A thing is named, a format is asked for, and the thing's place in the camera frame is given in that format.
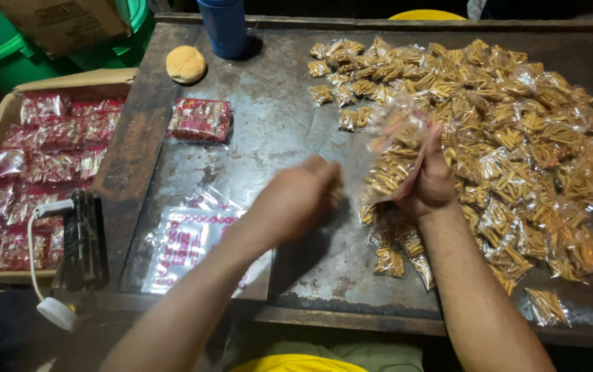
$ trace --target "rusty metal table surface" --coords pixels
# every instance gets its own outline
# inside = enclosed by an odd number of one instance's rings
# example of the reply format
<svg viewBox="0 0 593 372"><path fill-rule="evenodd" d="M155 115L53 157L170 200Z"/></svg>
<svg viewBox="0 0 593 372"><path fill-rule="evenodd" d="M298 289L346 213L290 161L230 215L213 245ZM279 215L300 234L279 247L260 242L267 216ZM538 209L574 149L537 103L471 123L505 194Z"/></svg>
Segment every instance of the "rusty metal table surface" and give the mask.
<svg viewBox="0 0 593 372"><path fill-rule="evenodd" d="M157 32L169 32L161 28L163 23L158 25L154 38ZM213 54L201 25L170 27L197 28L185 42L198 48L208 63L206 76L193 86L180 88L177 96L230 101L234 131L228 147L163 142L116 290L126 294L140 294L148 273L152 246L143 237L156 227L161 209L177 205L198 182L209 183L248 207L277 169L295 165L309 154L344 160L354 135L338 131L335 105L313 108L307 92L311 85L326 83L307 76L306 64L312 60L309 49L316 42L348 37L369 45L380 34L393 47L438 42L461 48L481 38L490 45L527 52L531 60L543 62L546 70L560 72L593 95L593 32L250 29L251 36L263 43L261 51L248 60L230 61ZM145 99L151 101L152 94ZM171 102L154 104L170 106ZM167 119L157 125L165 128ZM436 291L425 292L410 265L404 279L372 275L374 253L364 246L367 232L352 215L345 206L328 226L278 250L268 303L285 309L440 320ZM523 288L556 289L571 309L573 329L593 335L593 275L588 283L549 279L546 265L540 263L519 283L512 298L523 315L532 319Z"/></svg>

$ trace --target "yellow shirt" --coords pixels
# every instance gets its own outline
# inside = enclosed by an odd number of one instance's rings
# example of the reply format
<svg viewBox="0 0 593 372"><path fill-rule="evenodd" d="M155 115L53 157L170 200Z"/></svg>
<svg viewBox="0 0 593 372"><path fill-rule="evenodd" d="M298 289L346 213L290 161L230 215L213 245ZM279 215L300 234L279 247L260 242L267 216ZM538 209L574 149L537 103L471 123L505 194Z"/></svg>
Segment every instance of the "yellow shirt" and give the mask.
<svg viewBox="0 0 593 372"><path fill-rule="evenodd" d="M367 372L345 361L302 354L280 354L251 360L230 372Z"/></svg>

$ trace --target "hand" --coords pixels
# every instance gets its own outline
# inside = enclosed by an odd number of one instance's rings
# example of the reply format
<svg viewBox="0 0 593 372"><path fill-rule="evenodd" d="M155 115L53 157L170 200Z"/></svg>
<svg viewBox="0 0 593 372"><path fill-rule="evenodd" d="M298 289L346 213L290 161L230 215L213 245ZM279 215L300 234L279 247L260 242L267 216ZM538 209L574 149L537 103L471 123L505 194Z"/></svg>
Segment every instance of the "hand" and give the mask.
<svg viewBox="0 0 593 372"><path fill-rule="evenodd" d="M280 170L233 225L268 244L300 238L329 206L331 189L340 182L340 163L310 156L298 167Z"/></svg>
<svg viewBox="0 0 593 372"><path fill-rule="evenodd" d="M429 215L457 200L452 170L448 167L441 147L443 126L436 124L431 129L431 139L425 149L423 165L411 192L395 204L411 218Z"/></svg>

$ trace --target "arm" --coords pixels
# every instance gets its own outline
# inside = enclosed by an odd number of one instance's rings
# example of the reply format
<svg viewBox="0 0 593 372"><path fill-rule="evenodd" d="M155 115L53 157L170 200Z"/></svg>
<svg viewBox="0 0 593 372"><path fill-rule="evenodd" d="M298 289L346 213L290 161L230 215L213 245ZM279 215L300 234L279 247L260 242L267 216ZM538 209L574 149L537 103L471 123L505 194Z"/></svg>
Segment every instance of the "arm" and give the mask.
<svg viewBox="0 0 593 372"><path fill-rule="evenodd" d="M277 173L220 245L115 346L102 370L190 371L248 267L317 220L339 172L338 163L312 156Z"/></svg>
<svg viewBox="0 0 593 372"><path fill-rule="evenodd" d="M424 238L450 341L467 371L554 371L537 335L493 277L457 204L433 128L418 183L397 202Z"/></svg>

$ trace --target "green pants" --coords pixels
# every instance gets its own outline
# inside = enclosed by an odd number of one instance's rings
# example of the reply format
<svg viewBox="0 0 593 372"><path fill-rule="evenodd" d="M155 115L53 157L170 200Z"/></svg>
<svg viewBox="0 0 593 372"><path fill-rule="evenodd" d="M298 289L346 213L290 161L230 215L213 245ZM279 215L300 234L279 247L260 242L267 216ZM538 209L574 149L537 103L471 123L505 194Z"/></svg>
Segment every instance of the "green pants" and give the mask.
<svg viewBox="0 0 593 372"><path fill-rule="evenodd" d="M368 372L423 372L423 351L399 335L289 324L238 322L227 337L223 372L261 357L305 354L345 361Z"/></svg>

